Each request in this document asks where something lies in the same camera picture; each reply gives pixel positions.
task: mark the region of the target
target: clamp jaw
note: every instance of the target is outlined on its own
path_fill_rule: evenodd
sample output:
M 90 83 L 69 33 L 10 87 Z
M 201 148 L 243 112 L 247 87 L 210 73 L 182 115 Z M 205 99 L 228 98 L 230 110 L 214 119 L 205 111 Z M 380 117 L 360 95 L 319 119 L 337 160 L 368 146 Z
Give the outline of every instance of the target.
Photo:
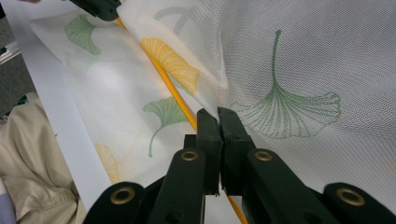
M 108 188 L 84 223 L 186 223 L 204 221 L 205 196 L 242 196 L 248 223 L 396 223 L 384 205 L 345 184 L 313 191 L 275 152 L 256 148 L 235 112 L 219 108 L 219 125 L 205 110 L 197 134 L 187 134 L 165 177 L 147 188 L 121 182 Z
M 103 21 L 114 21 L 119 17 L 117 7 L 121 5 L 120 0 L 70 0 L 94 17 Z

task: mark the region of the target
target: green ginkgo leaf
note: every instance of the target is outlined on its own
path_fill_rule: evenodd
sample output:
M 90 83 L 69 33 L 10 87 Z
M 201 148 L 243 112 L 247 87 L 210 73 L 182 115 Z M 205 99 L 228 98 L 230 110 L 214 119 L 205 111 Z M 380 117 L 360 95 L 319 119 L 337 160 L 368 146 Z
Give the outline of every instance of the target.
M 92 42 L 92 32 L 96 27 L 88 21 L 87 17 L 88 15 L 75 17 L 64 27 L 64 31 L 71 42 L 93 55 L 98 55 L 101 50 Z
M 196 7 L 190 7 L 190 8 L 185 8 L 185 7 L 167 7 L 159 12 L 157 12 L 154 15 L 154 19 L 159 21 L 160 19 L 164 17 L 169 17 L 169 16 L 180 16 L 180 18 L 177 20 L 177 23 L 175 24 L 174 32 L 175 34 L 179 35 L 183 26 L 187 23 L 189 19 L 195 19 L 197 15 L 197 9 Z
M 253 105 L 235 103 L 232 109 L 245 125 L 271 138 L 309 137 L 341 116 L 340 97 L 334 92 L 321 96 L 301 96 L 285 91 L 276 80 L 276 47 L 281 31 L 276 31 L 272 58 L 273 86 Z
M 161 121 L 161 127 L 152 135 L 151 140 L 149 142 L 149 153 L 148 155 L 152 157 L 152 141 L 154 140 L 155 135 L 164 127 L 188 121 L 183 111 L 181 111 L 180 106 L 177 104 L 174 97 L 169 97 L 160 101 L 151 102 L 143 107 L 143 111 L 152 112 Z

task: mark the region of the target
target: yellow ginkgo leaf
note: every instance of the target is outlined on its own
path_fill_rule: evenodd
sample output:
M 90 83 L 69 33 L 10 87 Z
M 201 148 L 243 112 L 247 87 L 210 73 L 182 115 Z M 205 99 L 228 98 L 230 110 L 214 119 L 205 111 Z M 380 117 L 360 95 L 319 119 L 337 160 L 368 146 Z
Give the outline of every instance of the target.
M 140 42 L 143 50 L 157 61 L 169 75 L 177 80 L 189 94 L 195 94 L 200 71 L 191 67 L 186 60 L 157 38 L 143 38 Z
M 108 146 L 95 144 L 96 152 L 105 166 L 105 170 L 107 172 L 108 178 L 110 178 L 111 183 L 115 184 L 120 182 L 119 176 L 119 165 L 111 154 L 111 149 Z

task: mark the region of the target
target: beige fabric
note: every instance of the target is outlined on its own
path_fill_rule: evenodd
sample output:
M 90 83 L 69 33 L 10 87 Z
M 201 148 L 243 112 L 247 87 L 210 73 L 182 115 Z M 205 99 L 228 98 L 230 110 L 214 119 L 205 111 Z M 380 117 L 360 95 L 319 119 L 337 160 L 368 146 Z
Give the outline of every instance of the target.
M 0 125 L 0 176 L 18 223 L 82 223 L 86 215 L 35 93 Z

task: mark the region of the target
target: yellow rod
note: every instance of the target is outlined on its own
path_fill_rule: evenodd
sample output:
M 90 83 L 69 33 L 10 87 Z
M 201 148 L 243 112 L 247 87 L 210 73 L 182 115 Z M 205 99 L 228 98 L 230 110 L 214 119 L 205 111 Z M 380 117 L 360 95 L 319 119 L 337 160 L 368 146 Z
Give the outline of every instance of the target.
M 122 23 L 120 18 L 116 19 L 116 23 L 119 26 L 121 26 L 122 28 L 126 29 L 125 25 Z M 178 91 L 177 91 L 175 85 L 173 84 L 172 80 L 166 74 L 165 69 L 163 69 L 160 66 L 160 64 L 157 63 L 157 61 L 155 61 L 146 51 L 145 51 L 145 53 L 148 55 L 148 58 L 151 60 L 151 62 L 154 65 L 155 69 L 160 74 L 160 76 L 163 79 L 163 82 L 165 83 L 166 87 L 172 93 L 173 97 L 175 98 L 176 102 L 180 106 L 181 111 L 183 111 L 184 115 L 186 116 L 187 120 L 191 124 L 192 128 L 196 131 L 197 130 L 197 120 L 195 119 L 195 116 L 190 111 L 190 109 L 187 106 L 186 102 L 184 102 L 183 98 L 180 96 L 180 93 L 178 93 Z M 231 207 L 235 211 L 235 213 L 238 216 L 238 218 L 241 221 L 241 223 L 242 224 L 248 224 L 248 221 L 247 221 L 244 213 L 238 208 L 238 205 L 236 205 L 236 203 L 233 201 L 233 199 L 230 196 L 227 196 L 227 199 L 230 202 Z
M 187 106 L 186 102 L 184 102 L 183 98 L 178 93 L 178 91 L 177 91 L 175 85 L 173 84 L 171 78 L 166 74 L 165 70 L 160 66 L 159 63 L 157 63 L 157 61 L 155 61 L 147 52 L 146 52 L 146 54 L 148 55 L 149 59 L 151 60 L 152 64 L 154 65 L 155 69 L 157 69 L 157 72 L 160 74 L 160 76 L 163 79 L 163 82 L 165 83 L 166 87 L 169 89 L 169 91 L 175 97 L 176 102 L 180 106 L 180 109 L 181 109 L 181 111 L 183 111 L 183 113 L 186 116 L 187 120 L 190 122 L 192 128 L 196 131 L 197 130 L 197 120 L 195 119 L 195 116 L 190 111 L 190 109 Z
M 230 202 L 231 207 L 233 208 L 233 211 L 236 213 L 238 216 L 239 220 L 241 221 L 242 224 L 248 224 L 248 220 L 245 217 L 245 214 L 239 209 L 238 205 L 233 201 L 233 198 L 231 196 L 227 195 L 228 202 Z

